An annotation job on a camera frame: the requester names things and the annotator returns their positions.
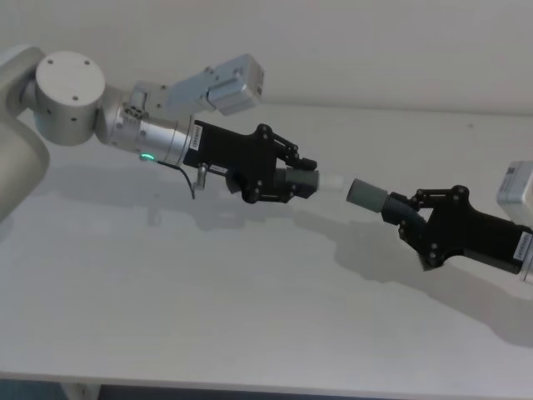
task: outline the label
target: label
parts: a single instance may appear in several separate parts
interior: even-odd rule
[[[191,148],[192,150],[198,151],[198,148],[200,148],[200,141],[202,140],[202,131],[203,127],[194,124],[194,129],[192,130],[191,146],[189,146],[189,148]]]
[[[507,173],[506,176],[503,178],[499,193],[506,193],[509,190],[509,186],[513,183],[513,180],[515,179],[515,172],[515,167],[507,168]]]
[[[226,175],[227,168],[218,167],[217,165],[212,164],[211,166],[209,166],[209,171],[211,171],[212,173],[220,173],[221,175]]]
[[[524,261],[526,258],[527,249],[530,247],[532,235],[528,232],[522,232],[518,246],[516,246],[513,258],[518,261]]]

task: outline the cylindrical joint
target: cylindrical joint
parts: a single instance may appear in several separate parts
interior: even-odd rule
[[[62,146],[87,141],[106,86],[100,67],[82,54],[55,52],[39,63],[36,83],[39,132]]]
[[[180,165],[191,142],[192,115],[163,121],[131,105],[129,96],[107,87],[98,114],[100,142],[130,153],[146,154],[171,165]]]

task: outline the black cable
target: black cable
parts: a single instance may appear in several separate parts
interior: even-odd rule
[[[183,176],[185,177],[185,180],[187,181],[187,185],[189,185],[189,189],[191,190],[192,200],[196,200],[197,197],[196,197],[196,194],[194,193],[194,187],[192,186],[191,179],[189,179],[189,176],[183,170],[183,168],[178,167],[177,165],[167,164],[166,162],[164,163],[163,161],[157,161],[157,163],[161,164],[161,165],[164,165],[165,167],[169,167],[169,168],[175,169],[175,170],[179,171],[180,173],[182,173]]]

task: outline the gray cylinder part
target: gray cylinder part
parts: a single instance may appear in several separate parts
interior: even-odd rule
[[[0,221],[41,182],[50,158],[42,140],[17,120],[21,94],[44,54],[36,47],[13,50],[0,61]]]
[[[302,171],[300,169],[287,168],[285,177],[288,182],[299,183],[318,189],[318,171]]]
[[[346,201],[374,213],[380,213],[388,195],[387,191],[380,187],[375,187],[360,179],[354,179],[346,196]]]

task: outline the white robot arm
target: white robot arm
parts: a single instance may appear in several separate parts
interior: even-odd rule
[[[197,168],[196,189],[207,173],[222,175],[247,203],[287,203],[318,189],[316,162],[260,124],[249,135],[197,121],[194,113],[230,115],[256,106],[263,70],[250,55],[173,84],[138,82],[131,92],[106,84],[98,65],[74,52],[45,55],[15,47],[0,58],[0,221],[41,181],[49,163],[38,135],[17,120],[33,110],[50,142],[74,146],[96,133],[100,142],[142,160]],[[286,164],[276,167],[277,160]]]

